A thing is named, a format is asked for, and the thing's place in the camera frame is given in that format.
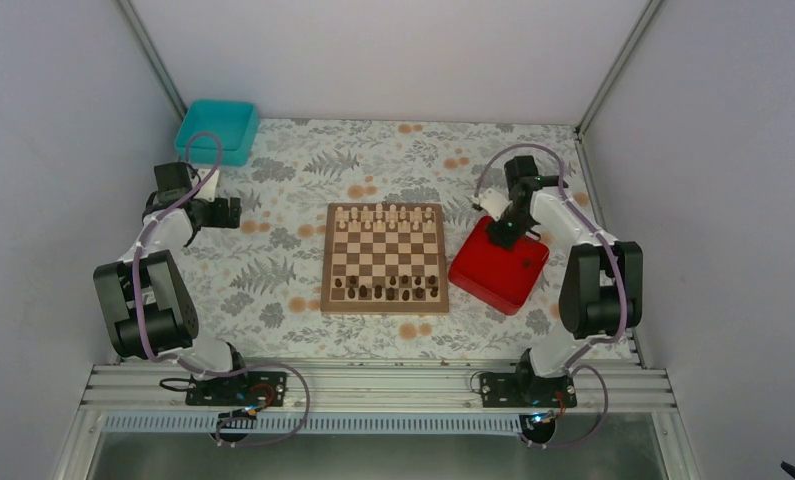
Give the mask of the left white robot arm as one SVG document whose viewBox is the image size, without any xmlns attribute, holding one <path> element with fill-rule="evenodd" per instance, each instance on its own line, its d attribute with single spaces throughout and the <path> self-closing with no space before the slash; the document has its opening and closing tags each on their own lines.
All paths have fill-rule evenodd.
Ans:
<svg viewBox="0 0 795 480">
<path fill-rule="evenodd" d="M 228 405 L 251 391 L 242 355 L 199 332 L 197 308 L 176 264 L 204 229 L 236 229 L 241 201 L 216 193 L 219 171 L 173 162 L 154 168 L 156 189 L 141 214 L 135 242 L 118 260 L 97 267 L 93 282 L 116 354 L 170 361 L 199 378 L 214 375 L 212 392 Z"/>
</svg>

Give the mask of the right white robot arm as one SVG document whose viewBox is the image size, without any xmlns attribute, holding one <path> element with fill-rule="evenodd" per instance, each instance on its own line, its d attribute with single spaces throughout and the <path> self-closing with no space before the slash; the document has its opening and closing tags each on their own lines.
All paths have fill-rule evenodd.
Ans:
<svg viewBox="0 0 795 480">
<path fill-rule="evenodd" d="M 480 197 L 492 215 L 490 242 L 513 251 L 532 227 L 543 226 L 569 248 L 558 301 L 562 326 L 525 351 L 515 370 L 517 399 L 538 407 L 592 346 L 617 341 L 639 321 L 643 253 L 591 222 L 569 197 L 563 176 L 540 174 L 533 157 L 512 158 L 504 172 L 508 196 L 487 190 Z"/>
</svg>

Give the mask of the red plastic tray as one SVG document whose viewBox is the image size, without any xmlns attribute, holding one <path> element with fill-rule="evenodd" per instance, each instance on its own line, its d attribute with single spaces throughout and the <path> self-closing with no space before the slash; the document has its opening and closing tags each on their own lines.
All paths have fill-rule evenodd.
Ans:
<svg viewBox="0 0 795 480">
<path fill-rule="evenodd" d="M 512 316 L 523 307 L 550 257 L 542 242 L 522 237 L 513 250 L 492 245 L 486 229 L 490 216 L 479 219 L 453 259 L 448 280 L 497 311 Z M 531 266 L 522 266 L 525 260 Z"/>
</svg>

